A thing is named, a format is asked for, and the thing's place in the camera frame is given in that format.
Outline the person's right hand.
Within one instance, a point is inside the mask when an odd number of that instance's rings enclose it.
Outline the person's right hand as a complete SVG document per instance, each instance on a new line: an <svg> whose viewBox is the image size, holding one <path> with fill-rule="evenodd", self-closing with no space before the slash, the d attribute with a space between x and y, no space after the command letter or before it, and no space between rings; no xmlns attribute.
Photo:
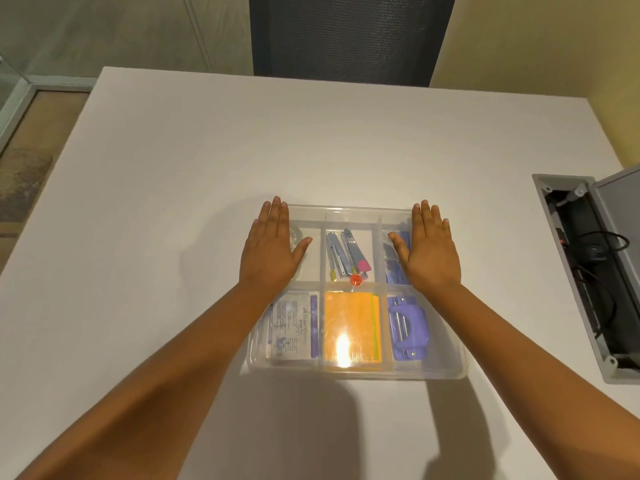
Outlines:
<svg viewBox="0 0 640 480"><path fill-rule="evenodd" d="M433 226L431 231L423 227L420 203L412 207L410 247L407 264L402 264L411 285L428 299L450 294L461 288L461 265L456 246L441 244L440 228L443 219L439 206L432 205Z"/></svg>

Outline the person's left hand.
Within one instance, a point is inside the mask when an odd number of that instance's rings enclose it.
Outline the person's left hand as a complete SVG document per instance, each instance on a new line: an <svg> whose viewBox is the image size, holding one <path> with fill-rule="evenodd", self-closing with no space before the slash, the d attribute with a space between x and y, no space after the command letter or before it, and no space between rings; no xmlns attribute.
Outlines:
<svg viewBox="0 0 640 480"><path fill-rule="evenodd" d="M292 281L298 268L293 266L289 244L289 206L282 200L278 231L270 231L272 201L263 203L256 218L260 220L259 242L256 245L248 245L247 236L241 255L238 285L254 292L275 296Z"/></svg>

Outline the person's right forearm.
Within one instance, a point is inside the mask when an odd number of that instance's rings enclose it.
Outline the person's right forearm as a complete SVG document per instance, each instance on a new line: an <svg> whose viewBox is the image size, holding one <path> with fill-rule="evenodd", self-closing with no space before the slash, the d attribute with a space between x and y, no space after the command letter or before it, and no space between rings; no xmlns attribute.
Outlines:
<svg viewBox="0 0 640 480"><path fill-rule="evenodd" d="M420 285L553 470L640 468L640 419L460 283Z"/></svg>

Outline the person's left forearm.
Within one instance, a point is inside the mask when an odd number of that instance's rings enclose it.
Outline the person's left forearm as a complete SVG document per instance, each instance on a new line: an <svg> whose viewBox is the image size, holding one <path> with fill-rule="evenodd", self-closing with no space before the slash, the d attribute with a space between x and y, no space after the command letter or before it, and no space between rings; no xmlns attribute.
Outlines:
<svg viewBox="0 0 640 480"><path fill-rule="evenodd" d="M65 430L16 480L176 480L275 286L236 284Z"/></svg>

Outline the blue staple boxes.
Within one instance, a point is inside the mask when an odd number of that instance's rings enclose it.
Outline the blue staple boxes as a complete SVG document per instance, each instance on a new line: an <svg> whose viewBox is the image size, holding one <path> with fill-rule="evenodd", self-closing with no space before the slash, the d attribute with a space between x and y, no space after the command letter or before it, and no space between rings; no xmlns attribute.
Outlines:
<svg viewBox="0 0 640 480"><path fill-rule="evenodd" d="M388 234L389 231L382 231L386 283L392 285L410 285L410 281L404 272L401 261Z"/></svg>

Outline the blue utility knife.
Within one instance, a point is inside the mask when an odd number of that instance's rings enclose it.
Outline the blue utility knife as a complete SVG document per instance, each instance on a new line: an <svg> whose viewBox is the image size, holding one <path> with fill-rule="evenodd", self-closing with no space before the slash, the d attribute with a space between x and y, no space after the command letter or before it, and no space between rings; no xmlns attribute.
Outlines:
<svg viewBox="0 0 640 480"><path fill-rule="evenodd" d="M344 231L342 232L342 238L343 241L346 245L347 248L347 252L348 255L351 259L351 263L353 265L353 268L358 272L357 268L356 268L356 263L359 259L365 259L364 255L362 254L361 250L359 249L356 240L353 236L352 231L350 231L350 229L345 228Z"/></svg>
<svg viewBox="0 0 640 480"><path fill-rule="evenodd" d="M342 247L338 240L338 236L334 231L326 232L326 247L329 263L335 267L337 280L343 280L348 277L347 267L342 259Z"/></svg>

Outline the white packet with purple label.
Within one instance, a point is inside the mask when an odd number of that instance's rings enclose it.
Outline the white packet with purple label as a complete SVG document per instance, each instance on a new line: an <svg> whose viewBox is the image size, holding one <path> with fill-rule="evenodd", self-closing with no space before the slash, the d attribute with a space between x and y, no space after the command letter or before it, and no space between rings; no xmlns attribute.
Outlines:
<svg viewBox="0 0 640 480"><path fill-rule="evenodd" d="M318 359L318 292L288 291L270 306L267 357L271 360Z"/></svg>

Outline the purple hole punch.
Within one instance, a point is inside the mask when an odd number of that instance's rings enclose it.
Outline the purple hole punch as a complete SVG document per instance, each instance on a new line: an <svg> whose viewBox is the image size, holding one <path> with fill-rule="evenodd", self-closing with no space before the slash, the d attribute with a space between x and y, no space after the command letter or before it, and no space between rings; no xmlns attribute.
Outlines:
<svg viewBox="0 0 640 480"><path fill-rule="evenodd" d="M397 362L424 360L430 333L427 316L414 296L387 298L392 355Z"/></svg>

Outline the orange sticky note pad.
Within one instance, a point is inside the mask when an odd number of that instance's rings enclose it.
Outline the orange sticky note pad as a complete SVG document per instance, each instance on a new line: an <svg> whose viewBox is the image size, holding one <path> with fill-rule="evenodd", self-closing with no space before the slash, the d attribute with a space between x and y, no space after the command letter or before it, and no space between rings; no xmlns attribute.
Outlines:
<svg viewBox="0 0 640 480"><path fill-rule="evenodd" d="M328 291L324 305L324 361L341 368L381 363L379 296Z"/></svg>

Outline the clear plastic compartment tray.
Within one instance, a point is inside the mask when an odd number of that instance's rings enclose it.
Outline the clear plastic compartment tray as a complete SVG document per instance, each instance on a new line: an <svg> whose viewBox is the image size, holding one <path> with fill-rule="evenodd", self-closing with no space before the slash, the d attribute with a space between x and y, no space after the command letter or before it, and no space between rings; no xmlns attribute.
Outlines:
<svg viewBox="0 0 640 480"><path fill-rule="evenodd" d="M246 361L252 369L287 369L322 372L336 376L364 379L461 379L468 373L470 354L460 339L444 322L428 300L410 285L387 284L383 259L382 231L399 233L407 244L411 236L410 210L367 209L358 207L290 206L290 223L299 227L305 237L313 238L295 276L278 298L288 291L319 293L319 357L315 360L271 360L267 357L268 310L270 304L248 339ZM364 258L372 271L362 274L363 282L354 287L349 276L358 273L351 263L342 238L345 228L352 231ZM326 232L334 231L343 249L342 259L348 277L332 282L326 247ZM348 368L324 361L324 295L328 291L371 292L380 298L380 328L382 362ZM424 309L430 333L428 355L424 360L397 362L392 355L387 298L414 296Z"/></svg>

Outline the dark mesh chair back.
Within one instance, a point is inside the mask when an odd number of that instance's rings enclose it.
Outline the dark mesh chair back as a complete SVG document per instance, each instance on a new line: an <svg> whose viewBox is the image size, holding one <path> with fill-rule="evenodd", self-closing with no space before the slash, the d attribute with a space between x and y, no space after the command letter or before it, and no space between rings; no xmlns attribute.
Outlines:
<svg viewBox="0 0 640 480"><path fill-rule="evenodd" d="M455 0L249 0L261 77L427 88Z"/></svg>

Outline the grey glass partition frame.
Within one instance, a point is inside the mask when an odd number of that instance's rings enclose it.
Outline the grey glass partition frame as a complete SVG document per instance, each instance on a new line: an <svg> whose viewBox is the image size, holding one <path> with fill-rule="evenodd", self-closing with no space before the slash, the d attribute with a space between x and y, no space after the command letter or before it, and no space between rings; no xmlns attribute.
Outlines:
<svg viewBox="0 0 640 480"><path fill-rule="evenodd" d="M90 93L94 77L25 75L0 52L0 156L37 93Z"/></svg>

